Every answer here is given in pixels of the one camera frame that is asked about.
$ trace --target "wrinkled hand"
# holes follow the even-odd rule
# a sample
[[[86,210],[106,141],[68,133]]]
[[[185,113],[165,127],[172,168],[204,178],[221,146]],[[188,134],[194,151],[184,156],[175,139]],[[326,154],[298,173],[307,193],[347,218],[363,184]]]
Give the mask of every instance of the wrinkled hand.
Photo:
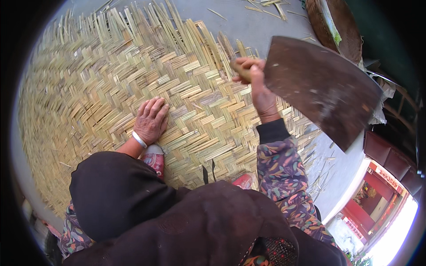
[[[261,122],[267,123],[280,119],[276,108],[276,95],[266,88],[263,79],[263,69],[265,68],[265,61],[260,59],[250,59],[248,57],[240,57],[235,60],[245,69],[250,69],[251,75],[251,98],[254,108],[260,117]],[[241,81],[242,84],[249,84],[247,80],[241,76],[233,77],[233,81]]]
[[[133,130],[149,146],[156,142],[167,127],[169,105],[159,96],[144,102],[138,110]]]

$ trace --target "pink shoe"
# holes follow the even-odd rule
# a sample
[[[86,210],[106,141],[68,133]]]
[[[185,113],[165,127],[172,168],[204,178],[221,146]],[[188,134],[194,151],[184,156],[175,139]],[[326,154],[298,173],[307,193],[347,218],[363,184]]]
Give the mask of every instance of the pink shoe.
[[[151,166],[157,172],[157,176],[164,181],[164,152],[158,145],[149,145],[141,160]]]
[[[240,176],[237,180],[232,182],[233,185],[239,186],[242,189],[250,189],[253,182],[256,181],[256,175],[253,173],[246,173]]]

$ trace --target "woven bamboo mat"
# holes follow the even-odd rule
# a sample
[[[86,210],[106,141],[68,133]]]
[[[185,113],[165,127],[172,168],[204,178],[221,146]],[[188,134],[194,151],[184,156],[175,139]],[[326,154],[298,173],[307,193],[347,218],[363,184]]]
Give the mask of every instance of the woven bamboo mat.
[[[230,81],[230,42],[166,5],[172,18],[162,3],[88,17],[67,12],[40,37],[21,81],[19,123],[36,187],[56,215],[71,198],[71,172],[91,154],[119,148],[140,104],[157,95],[170,104],[159,140],[169,185],[203,185],[201,166],[211,178],[212,159],[218,180],[256,172],[260,120],[251,87]],[[237,46],[241,56],[258,57]],[[303,135],[311,122],[281,98],[277,106],[304,149],[320,132]]]

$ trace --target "floral sleeve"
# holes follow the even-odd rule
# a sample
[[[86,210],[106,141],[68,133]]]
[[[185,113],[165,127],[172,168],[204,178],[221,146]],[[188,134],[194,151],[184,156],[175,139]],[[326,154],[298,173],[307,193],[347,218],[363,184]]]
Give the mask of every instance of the floral sleeve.
[[[65,220],[63,222],[63,233],[59,242],[59,249],[64,257],[70,256],[73,252],[88,248],[95,243],[80,228],[74,204],[71,202],[65,210]]]
[[[259,145],[257,173],[260,191],[275,201],[290,226],[335,246],[333,237],[317,219],[313,200],[306,192],[308,178],[294,136]]]

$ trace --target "silver bracelet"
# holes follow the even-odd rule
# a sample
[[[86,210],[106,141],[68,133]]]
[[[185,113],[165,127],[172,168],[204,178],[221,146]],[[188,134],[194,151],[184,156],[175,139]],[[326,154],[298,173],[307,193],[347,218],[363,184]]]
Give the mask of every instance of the silver bracelet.
[[[133,131],[132,135],[142,147],[144,147],[145,149],[148,147],[147,144],[141,139],[141,137],[136,132]]]

